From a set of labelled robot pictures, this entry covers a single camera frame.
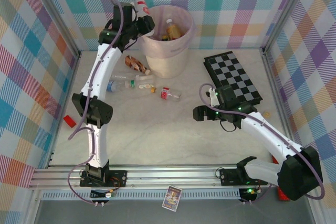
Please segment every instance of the black and white chessboard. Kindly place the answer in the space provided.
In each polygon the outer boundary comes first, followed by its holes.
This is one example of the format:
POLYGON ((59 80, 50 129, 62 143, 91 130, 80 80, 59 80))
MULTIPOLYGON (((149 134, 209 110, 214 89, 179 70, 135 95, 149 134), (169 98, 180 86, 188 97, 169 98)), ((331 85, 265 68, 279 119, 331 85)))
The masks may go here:
POLYGON ((204 66, 215 86, 231 85, 240 102, 249 101, 256 105, 262 100, 232 51, 204 58, 204 66))

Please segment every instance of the marble floor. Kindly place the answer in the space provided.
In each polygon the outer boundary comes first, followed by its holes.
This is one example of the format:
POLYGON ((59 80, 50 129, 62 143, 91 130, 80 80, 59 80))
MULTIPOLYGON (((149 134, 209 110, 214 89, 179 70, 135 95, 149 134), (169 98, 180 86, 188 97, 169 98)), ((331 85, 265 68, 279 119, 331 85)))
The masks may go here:
MULTIPOLYGON (((242 130, 227 133, 219 121, 193 120, 193 109, 202 105, 198 89, 201 84, 212 82, 203 65, 204 57, 226 51, 229 50, 190 50, 188 64, 180 76, 156 79, 158 87, 181 90, 180 102, 165 101, 143 90, 108 92, 106 102, 113 106, 113 118, 107 132, 110 164, 235 164, 247 156, 269 161, 269 152, 242 130)), ((233 52, 263 98, 256 108, 261 113, 270 112, 268 121, 283 131, 259 50, 238 49, 233 52)), ((126 51, 117 63, 118 71, 134 71, 123 63, 127 55, 146 65, 140 51, 126 51)), ((82 54, 71 93, 80 92, 95 57, 96 52, 82 54)), ((67 102, 65 115, 70 115, 76 122, 80 120, 71 101, 67 102)), ((232 127, 226 122, 224 125, 228 129, 232 127)), ((50 164, 78 164, 88 158, 87 133, 80 132, 68 141, 72 131, 64 121, 61 122, 50 164)))

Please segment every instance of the red object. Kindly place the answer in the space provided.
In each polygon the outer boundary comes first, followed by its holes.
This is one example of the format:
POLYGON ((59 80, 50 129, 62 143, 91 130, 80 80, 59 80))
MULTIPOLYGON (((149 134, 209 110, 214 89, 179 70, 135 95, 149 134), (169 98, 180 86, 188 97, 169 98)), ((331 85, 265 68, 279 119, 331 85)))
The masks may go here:
MULTIPOLYGON (((279 164, 275 157, 272 156, 272 161, 274 164, 279 164)), ((280 187, 278 187, 278 196, 281 201, 290 201, 290 199, 282 192, 280 187)))
POLYGON ((76 122, 69 116, 69 115, 66 115, 63 120, 71 127, 75 127, 76 126, 76 122))

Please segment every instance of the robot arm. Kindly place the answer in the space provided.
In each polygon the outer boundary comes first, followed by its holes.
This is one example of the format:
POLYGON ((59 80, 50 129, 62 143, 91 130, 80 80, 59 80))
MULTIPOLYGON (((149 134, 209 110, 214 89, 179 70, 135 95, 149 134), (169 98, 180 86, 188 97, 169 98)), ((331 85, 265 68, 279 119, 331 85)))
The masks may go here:
POLYGON ((94 139, 92 139, 91 130, 88 130, 89 153, 93 153, 93 158, 86 164, 86 170, 82 174, 85 177, 84 182, 87 179, 88 184, 94 181, 95 185, 98 186, 107 185, 111 177, 106 151, 106 132, 107 124, 113 115, 113 108, 104 102, 109 78, 122 52, 127 49, 130 42, 136 41, 137 38, 144 35, 152 35, 155 25, 148 12, 136 12, 135 7, 129 3, 121 3, 121 7, 123 11, 123 24, 121 24, 121 12, 115 6, 113 19, 108 21, 105 29, 99 35, 100 45, 98 46, 97 57, 90 76, 80 94, 74 93, 72 95, 72 102, 78 113, 83 116, 90 90, 85 123, 94 132, 94 139), (111 47, 110 44, 116 37, 121 25, 121 34, 111 47))
POLYGON ((291 200, 297 200, 319 186, 315 175, 297 154, 300 153, 307 159, 322 180, 319 155, 315 149, 303 148, 294 143, 270 125, 251 104, 239 103, 231 86, 220 87, 216 90, 211 88, 207 94, 211 98, 212 107, 222 111, 234 111, 237 114, 215 112, 208 107, 199 106, 193 111, 195 120, 203 121, 204 116, 207 115, 208 120, 233 123, 239 129, 258 139, 279 162, 279 164, 273 164, 260 161, 256 157, 248 157, 237 164, 234 173, 224 169, 220 171, 221 175, 224 175, 222 184, 224 180, 237 180, 237 178, 241 184, 247 184, 251 179, 261 179, 279 186, 291 200), (248 114, 249 117, 243 116, 242 113, 248 114))

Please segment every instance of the trash bin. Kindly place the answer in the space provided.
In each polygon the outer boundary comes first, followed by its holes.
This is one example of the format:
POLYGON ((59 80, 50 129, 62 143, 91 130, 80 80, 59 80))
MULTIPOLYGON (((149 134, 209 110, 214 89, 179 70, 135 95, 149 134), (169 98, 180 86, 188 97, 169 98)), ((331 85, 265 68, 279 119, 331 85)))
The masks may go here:
POLYGON ((188 48, 196 34, 191 14, 177 6, 161 5, 149 9, 155 22, 151 37, 139 38, 142 52, 146 55, 152 72, 160 78, 172 78, 181 74, 188 61, 188 48), (182 37, 161 41, 166 35, 166 20, 172 19, 179 27, 182 37))

